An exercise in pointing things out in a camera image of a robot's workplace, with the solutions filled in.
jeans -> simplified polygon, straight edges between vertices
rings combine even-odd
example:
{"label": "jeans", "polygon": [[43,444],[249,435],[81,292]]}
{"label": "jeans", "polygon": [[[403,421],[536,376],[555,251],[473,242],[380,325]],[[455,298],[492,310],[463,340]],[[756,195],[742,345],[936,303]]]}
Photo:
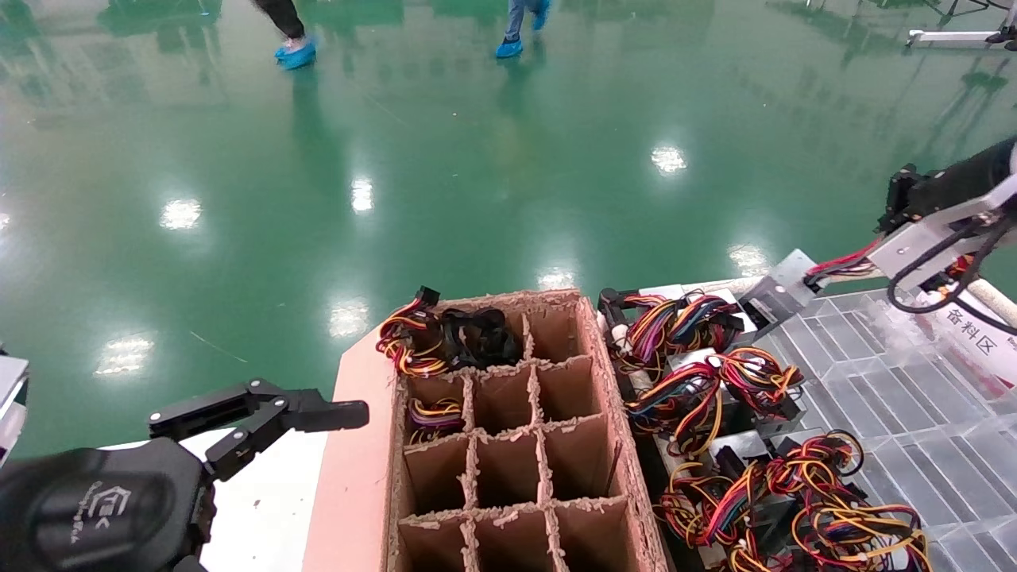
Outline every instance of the jeans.
{"label": "jeans", "polygon": [[536,12],[542,0],[508,0],[508,26],[505,27],[505,40],[519,41],[519,31],[523,27],[523,16],[526,11]]}
{"label": "jeans", "polygon": [[304,22],[297,15],[293,0],[254,0],[254,3],[287,38],[297,40],[304,37]]}

black pants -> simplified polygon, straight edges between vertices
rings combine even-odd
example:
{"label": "black pants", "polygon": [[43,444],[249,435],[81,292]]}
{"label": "black pants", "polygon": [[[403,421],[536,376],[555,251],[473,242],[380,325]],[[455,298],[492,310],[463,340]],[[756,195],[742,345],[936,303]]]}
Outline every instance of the black pants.
{"label": "black pants", "polygon": [[296,40],[304,37],[304,22],[297,15],[293,0],[254,0],[254,3],[268,14],[276,27],[287,38]]}

red wire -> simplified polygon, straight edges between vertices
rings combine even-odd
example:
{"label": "red wire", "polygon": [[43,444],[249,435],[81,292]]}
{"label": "red wire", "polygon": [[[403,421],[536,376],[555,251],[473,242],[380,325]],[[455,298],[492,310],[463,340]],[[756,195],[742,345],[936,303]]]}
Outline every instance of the red wire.
{"label": "red wire", "polygon": [[853,252],[853,253],[847,254],[846,256],[841,256],[839,259],[834,259],[832,261],[823,263],[821,265],[816,265],[813,268],[809,269],[809,272],[806,272],[805,274],[812,276],[814,274],[818,274],[820,272],[823,272],[824,270],[826,270],[828,268],[835,267],[835,266],[840,266],[840,265],[842,265],[844,263],[848,263],[848,262],[854,261],[855,259],[860,259],[860,258],[864,256],[865,254],[868,254],[870,250],[872,250],[873,248],[875,248],[876,245],[880,243],[880,240],[883,240],[883,237],[877,237],[876,240],[873,240],[872,242],[869,243],[868,246],[865,246],[864,248],[858,250],[857,252]]}

black robotic arm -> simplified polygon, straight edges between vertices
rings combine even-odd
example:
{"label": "black robotic arm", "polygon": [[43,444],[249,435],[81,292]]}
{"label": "black robotic arm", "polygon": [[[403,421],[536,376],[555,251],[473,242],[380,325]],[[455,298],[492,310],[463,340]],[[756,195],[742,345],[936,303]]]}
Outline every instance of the black robotic arm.
{"label": "black robotic arm", "polygon": [[[198,563],[228,480],[288,431],[367,424],[363,401],[264,380],[153,413],[152,441],[77,449],[0,468],[0,572],[206,572]],[[241,421],[202,462],[178,441]]]}

black cable bundle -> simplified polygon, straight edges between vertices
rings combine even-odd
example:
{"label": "black cable bundle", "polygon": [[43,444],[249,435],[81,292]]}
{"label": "black cable bundle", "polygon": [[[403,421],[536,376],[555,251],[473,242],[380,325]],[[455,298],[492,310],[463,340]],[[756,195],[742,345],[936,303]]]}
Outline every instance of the black cable bundle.
{"label": "black cable bundle", "polygon": [[446,309],[441,312],[441,332],[445,361],[452,369],[514,365],[523,358],[523,344],[497,308],[472,313]]}

